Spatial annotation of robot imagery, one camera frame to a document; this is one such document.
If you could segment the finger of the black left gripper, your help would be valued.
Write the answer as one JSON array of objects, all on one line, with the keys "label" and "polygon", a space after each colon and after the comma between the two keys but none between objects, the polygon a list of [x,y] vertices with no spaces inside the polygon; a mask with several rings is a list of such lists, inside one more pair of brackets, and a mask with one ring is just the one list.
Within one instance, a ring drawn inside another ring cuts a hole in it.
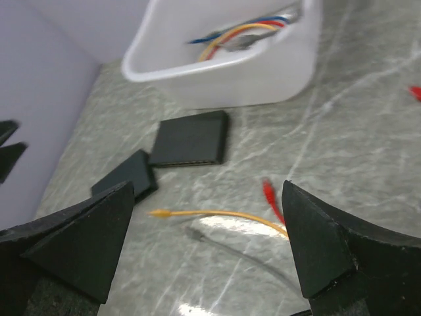
[{"label": "finger of the black left gripper", "polygon": [[12,171],[16,162],[20,159],[21,155],[25,152],[28,145],[24,142],[18,142],[13,145],[1,147],[1,159],[0,159],[0,177],[1,183],[6,181],[8,175]]},{"label": "finger of the black left gripper", "polygon": [[0,122],[0,145],[3,145],[19,128],[19,122],[15,120],[3,120]]}]

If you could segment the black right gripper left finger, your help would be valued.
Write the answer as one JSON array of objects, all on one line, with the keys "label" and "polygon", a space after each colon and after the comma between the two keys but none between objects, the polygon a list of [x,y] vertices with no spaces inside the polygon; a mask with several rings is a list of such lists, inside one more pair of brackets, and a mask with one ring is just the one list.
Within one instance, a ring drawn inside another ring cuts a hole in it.
[{"label": "black right gripper left finger", "polygon": [[107,302],[134,209],[123,182],[1,231],[2,315],[96,315]]}]

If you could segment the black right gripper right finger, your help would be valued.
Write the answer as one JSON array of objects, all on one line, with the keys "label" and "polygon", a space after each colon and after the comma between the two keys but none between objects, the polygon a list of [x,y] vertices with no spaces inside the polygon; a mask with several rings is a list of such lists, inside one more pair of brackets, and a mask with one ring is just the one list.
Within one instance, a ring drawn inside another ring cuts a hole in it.
[{"label": "black right gripper right finger", "polygon": [[282,207],[313,315],[419,315],[420,239],[318,199],[286,180]]}]

